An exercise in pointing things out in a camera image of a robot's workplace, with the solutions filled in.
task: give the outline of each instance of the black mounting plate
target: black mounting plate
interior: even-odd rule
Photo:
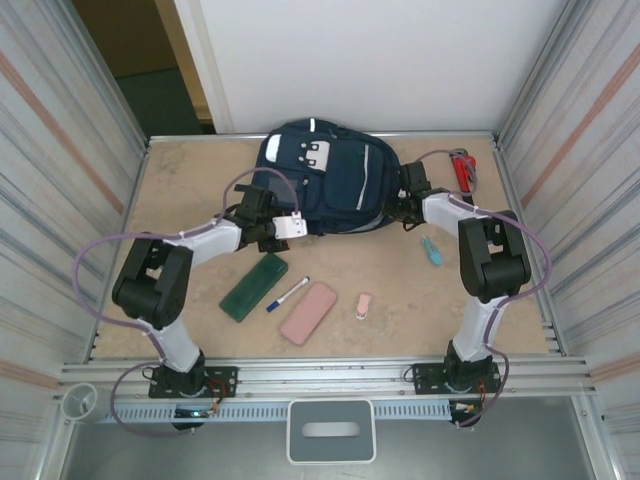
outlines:
[[[224,383],[226,389],[225,398],[233,398],[236,396],[236,387],[238,386],[238,367],[204,367],[205,378],[215,378]],[[213,392],[211,387],[205,385],[202,390],[193,396],[185,396],[180,392],[173,390],[165,390],[162,385],[165,383],[162,381],[159,375],[161,375],[161,368],[154,368],[151,375],[151,382],[149,385],[149,398],[212,398]],[[220,395],[219,389],[215,390],[216,395]]]
[[[453,388],[447,383],[447,372],[444,363],[416,363],[411,366],[413,386],[416,395],[442,395],[450,393],[480,393],[480,380],[484,381],[487,393],[495,393],[500,387],[500,371],[498,365],[491,364],[491,372],[478,378],[471,385]]]

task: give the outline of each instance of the orange stripe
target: orange stripe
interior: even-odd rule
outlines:
[[[640,353],[594,368],[591,370],[591,379],[594,382],[604,382],[635,372],[640,372]]]
[[[0,360],[0,377],[10,378],[11,380],[28,383],[36,387],[48,388],[49,390],[58,388],[58,379],[6,360]]]
[[[593,122],[593,120],[604,110],[604,108],[609,104],[611,99],[614,97],[620,87],[624,85],[624,83],[629,79],[631,74],[634,72],[636,67],[640,64],[640,44],[636,46],[636,48],[631,52],[631,55],[624,61],[624,63],[620,66],[615,75],[609,80],[607,86],[604,87],[602,93],[598,96],[598,99],[595,101],[587,115],[582,119],[582,121],[578,124],[575,130],[569,135],[569,138],[564,142],[560,150],[553,156],[549,164],[542,171],[542,174],[535,181],[531,189],[527,192],[527,194],[522,198],[522,206],[527,208],[527,205],[531,203],[531,199],[538,193],[538,190],[542,187],[544,182],[551,176],[553,171],[558,167],[560,162],[567,156],[567,154],[574,147],[578,139],[584,134],[589,125]]]
[[[62,126],[53,117],[53,115],[47,110],[44,104],[36,97],[35,93],[29,88],[24,81],[20,73],[14,68],[9,59],[0,51],[0,69],[2,69],[3,75],[13,85],[13,88],[20,94],[25,102],[31,107],[42,123],[49,129],[58,142],[64,147],[64,149],[71,155],[71,157],[80,165],[82,170],[87,174],[93,184],[100,190],[100,192],[106,197],[109,203],[116,209],[118,213],[124,211],[124,205],[118,200],[116,195],[111,191],[109,186],[100,178],[98,172],[96,172],[87,159],[82,155],[82,152],[76,147],[71,140],[71,137],[64,131]]]

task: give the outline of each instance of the white marker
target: white marker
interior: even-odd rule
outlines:
[[[302,280],[300,280],[300,282],[298,282],[298,284],[295,285],[291,290],[289,290],[287,293],[281,296],[278,300],[276,300],[271,305],[269,305],[267,307],[267,312],[273,312],[276,308],[280,306],[282,302],[284,302],[287,298],[289,298],[290,295],[295,293],[296,290],[298,290],[299,288],[302,288],[304,285],[309,283],[309,280],[311,280],[309,277],[304,277]]]

